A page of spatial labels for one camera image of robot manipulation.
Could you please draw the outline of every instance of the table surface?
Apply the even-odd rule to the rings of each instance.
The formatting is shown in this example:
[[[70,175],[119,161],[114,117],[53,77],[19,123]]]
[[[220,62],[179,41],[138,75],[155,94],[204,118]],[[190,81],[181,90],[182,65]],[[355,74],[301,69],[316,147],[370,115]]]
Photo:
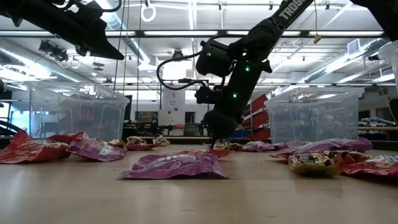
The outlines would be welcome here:
[[[0,223],[209,224],[395,223],[396,185],[338,176],[301,177],[269,153],[221,160],[229,180],[115,180],[146,154],[112,163],[71,158],[0,166]],[[371,154],[394,154],[372,151]]]

